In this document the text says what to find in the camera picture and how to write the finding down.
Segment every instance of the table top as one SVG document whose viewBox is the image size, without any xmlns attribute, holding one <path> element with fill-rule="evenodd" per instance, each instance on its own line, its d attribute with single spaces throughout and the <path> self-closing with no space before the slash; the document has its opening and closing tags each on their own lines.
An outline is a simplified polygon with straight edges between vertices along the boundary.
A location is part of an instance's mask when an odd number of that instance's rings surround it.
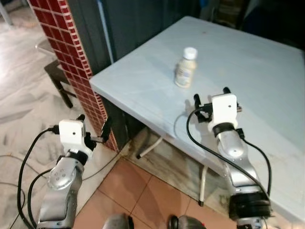
<svg viewBox="0 0 305 229">
<path fill-rule="evenodd" d="M 193 82 L 174 83 L 183 49 L 198 50 Z M 93 89 L 139 119 L 194 159 L 222 173 L 222 164 L 190 141 L 186 119 L 194 94 L 202 103 L 228 86 L 243 111 L 239 127 L 246 139 L 268 155 L 275 210 L 290 220 L 305 221 L 305 65 L 299 49 L 184 17 L 91 79 Z M 216 149 L 207 124 L 191 120 L 201 143 Z M 267 184 L 263 157 L 249 148 L 249 158 Z"/>
</svg>

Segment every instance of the floor tile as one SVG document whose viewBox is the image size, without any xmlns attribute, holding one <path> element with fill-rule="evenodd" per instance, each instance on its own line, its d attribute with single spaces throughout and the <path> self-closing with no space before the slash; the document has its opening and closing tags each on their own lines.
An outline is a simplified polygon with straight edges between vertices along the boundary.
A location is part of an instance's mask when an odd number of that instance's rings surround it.
<svg viewBox="0 0 305 229">
<path fill-rule="evenodd" d="M 179 190 L 152 177 L 132 214 L 152 229 L 167 228 L 170 215 L 183 215 L 190 198 Z"/>
<path fill-rule="evenodd" d="M 131 215 L 131 217 L 133 219 L 134 229 L 151 229 L 134 215 Z"/>
<path fill-rule="evenodd" d="M 187 208 L 186 215 L 198 219 L 205 224 L 207 229 L 236 229 L 236 223 L 234 221 L 207 206 L 200 207 L 193 199 L 191 199 L 190 205 Z"/>
<path fill-rule="evenodd" d="M 97 190 L 77 215 L 73 229 L 101 229 L 106 219 L 116 213 L 129 214 L 127 210 Z"/>
<path fill-rule="evenodd" d="M 119 160 L 99 190 L 125 209 L 132 211 L 151 174 L 126 160 Z"/>
</svg>

